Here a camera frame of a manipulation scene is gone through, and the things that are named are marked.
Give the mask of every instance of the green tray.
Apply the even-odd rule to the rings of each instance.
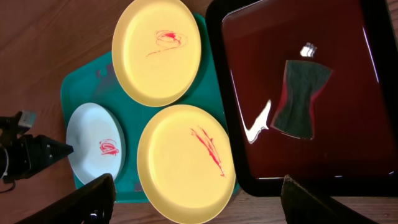
[[[194,17],[199,27],[202,44],[200,67],[192,86],[174,104],[197,106],[213,115],[227,130],[205,19],[199,14],[194,14]],[[61,103],[65,126],[74,110],[83,103],[97,103],[115,115],[126,140],[123,169],[115,180],[116,201],[148,202],[138,178],[137,147],[145,125],[164,107],[143,106],[123,91],[113,70],[111,52],[75,70],[63,80]],[[77,188],[83,186],[75,175],[74,178]],[[234,193],[238,189],[239,185],[236,183]]]

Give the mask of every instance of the red sauce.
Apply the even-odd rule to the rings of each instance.
[[[116,148],[116,142],[113,141],[112,139],[105,139],[99,142],[100,149],[102,151],[102,155],[114,155],[116,156],[117,153],[119,153],[119,149]]]
[[[207,151],[209,152],[209,155],[211,156],[211,158],[213,158],[214,162],[218,165],[218,167],[221,170],[221,174],[220,175],[222,177],[225,177],[224,170],[223,170],[223,168],[221,166],[221,159],[220,159],[220,157],[218,155],[216,147],[214,146],[213,138],[210,138],[209,135],[207,135],[206,131],[203,128],[200,128],[200,129],[203,131],[203,134],[205,135],[204,138],[201,138],[199,136],[199,134],[192,128],[191,128],[191,131],[192,131],[191,135],[196,136],[197,139],[207,148]]]
[[[172,50],[183,47],[185,46],[186,39],[187,37],[185,37],[184,35],[175,33],[170,30],[156,31],[155,33],[156,45],[162,47],[162,49],[147,54],[147,57],[152,54],[163,52],[165,50]]]

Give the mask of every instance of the sauce stain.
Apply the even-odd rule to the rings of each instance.
[[[102,151],[102,155],[114,155],[116,156],[117,153],[119,153],[119,149],[116,148],[116,142],[113,141],[112,139],[105,139],[99,142],[100,144],[100,149]]]
[[[213,158],[214,162],[218,165],[218,167],[220,168],[222,174],[220,174],[220,176],[225,177],[225,173],[224,170],[221,166],[221,159],[218,155],[218,152],[216,150],[216,147],[213,143],[213,138],[210,138],[209,135],[207,135],[206,131],[203,128],[200,128],[203,131],[203,134],[205,135],[205,138],[201,138],[199,136],[199,134],[191,128],[191,135],[192,136],[196,136],[197,139],[207,148],[207,151],[209,152],[209,155],[211,156],[211,158]]]
[[[170,30],[156,31],[155,39],[156,45],[162,47],[163,49],[151,52],[147,54],[147,57],[152,54],[163,52],[165,50],[172,50],[183,47],[187,43],[187,37]]]
[[[95,97],[101,97],[101,95],[106,94],[108,91],[119,86],[118,79],[116,78],[116,74],[113,69],[113,64],[108,64],[105,69],[106,75],[101,74],[101,71],[104,71],[103,69],[96,71],[95,76],[99,79],[99,83],[93,93],[93,96]]]

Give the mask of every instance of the black plastic part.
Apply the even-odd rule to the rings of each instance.
[[[243,190],[251,195],[258,197],[279,196],[283,179],[259,180],[251,175],[221,33],[222,21],[228,13],[255,2],[257,0],[214,0],[206,12],[206,25],[223,99],[229,141],[238,182]],[[362,0],[361,5],[375,67],[397,142],[398,118],[396,115],[398,114],[398,109],[396,98],[398,96],[398,88],[395,87],[397,82],[394,80],[395,74],[398,74],[398,67],[396,66],[398,51],[391,18],[389,17],[389,9],[385,1]],[[384,178],[318,179],[308,183],[326,195],[398,196],[397,171]]]
[[[4,180],[28,179],[73,152],[69,145],[46,136],[23,135],[7,148],[8,175]]]
[[[0,117],[0,146],[9,147],[17,139],[19,132],[18,122],[22,112],[18,112],[13,117]]]
[[[116,191],[111,174],[103,174],[74,193],[17,223],[109,223]]]
[[[376,223],[331,197],[300,185],[289,176],[285,176],[280,200],[288,224]]]

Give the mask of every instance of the wood grain surface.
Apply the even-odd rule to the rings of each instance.
[[[70,72],[111,50],[113,30],[132,0],[0,0],[0,115],[33,110],[30,134],[65,141],[60,87]],[[205,15],[211,0],[183,0]],[[398,0],[389,1],[398,28]],[[0,184],[0,190],[7,186]],[[73,192],[64,159],[0,194],[0,223],[14,223]],[[380,223],[398,223],[398,198],[340,197]],[[112,223],[170,223],[149,203],[116,204]],[[280,198],[240,191],[212,223],[285,223]]]

